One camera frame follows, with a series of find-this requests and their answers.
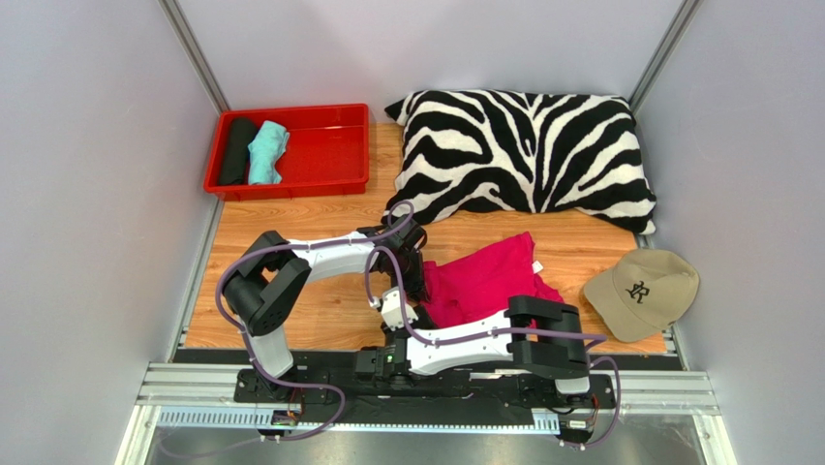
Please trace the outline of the magenta t shirt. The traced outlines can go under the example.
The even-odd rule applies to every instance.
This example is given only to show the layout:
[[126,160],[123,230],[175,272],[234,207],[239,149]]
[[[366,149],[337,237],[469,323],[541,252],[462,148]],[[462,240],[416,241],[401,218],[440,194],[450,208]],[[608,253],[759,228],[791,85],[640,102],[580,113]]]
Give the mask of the magenta t shirt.
[[428,299],[422,306],[438,328],[473,323],[508,307],[513,296],[563,302],[534,270],[535,242],[529,232],[490,244],[450,263],[424,263]]

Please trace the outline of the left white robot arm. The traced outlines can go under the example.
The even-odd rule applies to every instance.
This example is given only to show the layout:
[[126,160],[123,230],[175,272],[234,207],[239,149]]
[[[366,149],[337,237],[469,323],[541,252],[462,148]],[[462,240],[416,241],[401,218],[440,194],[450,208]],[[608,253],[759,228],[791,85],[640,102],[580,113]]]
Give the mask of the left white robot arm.
[[284,323],[304,287],[343,274],[381,272],[407,296],[427,296],[421,248],[427,232],[415,221],[392,227],[360,228],[327,240],[285,239],[262,233],[219,279],[216,299],[224,300],[240,325],[251,355],[273,378],[293,367]]

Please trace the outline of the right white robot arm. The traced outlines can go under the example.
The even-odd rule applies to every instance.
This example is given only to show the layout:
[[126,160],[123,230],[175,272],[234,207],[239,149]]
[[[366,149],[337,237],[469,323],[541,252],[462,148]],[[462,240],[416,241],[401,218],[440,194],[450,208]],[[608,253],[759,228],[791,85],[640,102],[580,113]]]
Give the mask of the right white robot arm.
[[562,395],[589,391],[589,356],[579,311],[553,300],[518,295],[505,310],[469,324],[387,334],[382,347],[354,357],[354,377],[377,395],[464,396],[472,367],[504,364],[549,381]]

